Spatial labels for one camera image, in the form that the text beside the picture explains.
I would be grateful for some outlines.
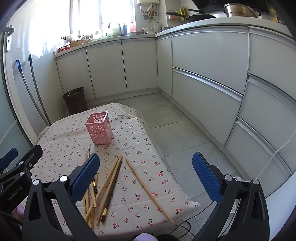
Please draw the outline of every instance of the pink plastic basket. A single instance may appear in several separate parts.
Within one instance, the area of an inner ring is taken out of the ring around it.
[[[108,111],[91,114],[85,125],[95,145],[111,143],[113,133]]]

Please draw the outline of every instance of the basket rim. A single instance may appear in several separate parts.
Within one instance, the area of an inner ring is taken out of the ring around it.
[[[103,121],[85,123],[84,125],[89,125],[89,124],[97,124],[97,123],[104,123],[104,122],[105,122],[105,120],[106,120],[106,118],[107,118],[107,116],[108,116],[108,112],[109,112],[109,111],[102,111],[102,112],[97,112],[97,113],[91,113],[90,115],[92,115],[92,114],[100,114],[100,113],[106,113],[106,115],[105,115],[105,117],[104,117]]]

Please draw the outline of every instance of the white cabinet door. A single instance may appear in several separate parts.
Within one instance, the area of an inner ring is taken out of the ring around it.
[[[173,99],[225,145],[239,112],[241,94],[212,80],[173,68]]]
[[[172,39],[156,40],[158,87],[172,97]]]
[[[172,38],[173,67],[244,93],[249,58],[247,27],[198,28],[176,33]]]
[[[86,51],[96,98],[126,92],[121,42],[98,44]]]
[[[250,178],[257,178],[275,150],[252,127],[238,118],[225,146]],[[283,159],[276,154],[258,177],[265,197],[272,194],[289,177]]]
[[[57,59],[59,78],[64,93],[79,87],[84,87],[86,100],[95,99],[94,89],[89,74],[86,50],[77,50]]]
[[[271,30],[250,27],[250,73],[296,100],[296,43]]]
[[[124,40],[122,50],[128,91],[157,88],[156,41]]]
[[[249,76],[239,116],[278,150],[296,131],[296,101],[274,85]],[[296,136],[279,154],[296,170]]]

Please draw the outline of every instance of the silver screw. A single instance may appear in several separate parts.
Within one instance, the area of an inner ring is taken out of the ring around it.
[[[231,176],[231,175],[226,175],[226,176],[225,176],[225,180],[227,180],[227,181],[232,181],[232,176]]]
[[[65,181],[67,181],[67,179],[68,179],[67,176],[61,176],[61,177],[59,178],[59,180],[60,180],[61,182],[65,182]]]
[[[33,185],[38,185],[39,182],[40,182],[40,181],[39,181],[38,179],[36,179],[36,180],[34,180]]]
[[[258,179],[253,179],[253,183],[258,185],[259,184],[259,180]]]

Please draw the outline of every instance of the tablecloth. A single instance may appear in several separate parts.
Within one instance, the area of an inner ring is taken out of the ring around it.
[[[102,111],[109,111],[113,131],[110,145],[94,145],[84,125],[91,113]],[[102,188],[116,158],[123,155],[106,221],[94,229],[100,239],[137,235],[172,225],[139,184],[125,158],[131,161],[152,195],[173,220],[195,212],[200,206],[180,189],[156,152],[136,110],[128,106],[112,103],[66,117],[55,122],[38,144],[43,149],[43,156],[31,171],[32,179],[38,178],[42,182],[69,175],[76,166],[83,164],[85,152],[90,148],[91,153],[100,157],[97,186]],[[106,194],[104,191],[97,202],[95,219],[99,218]],[[63,231],[71,235],[57,201],[53,200],[53,204]],[[76,206],[83,214],[82,201]]]

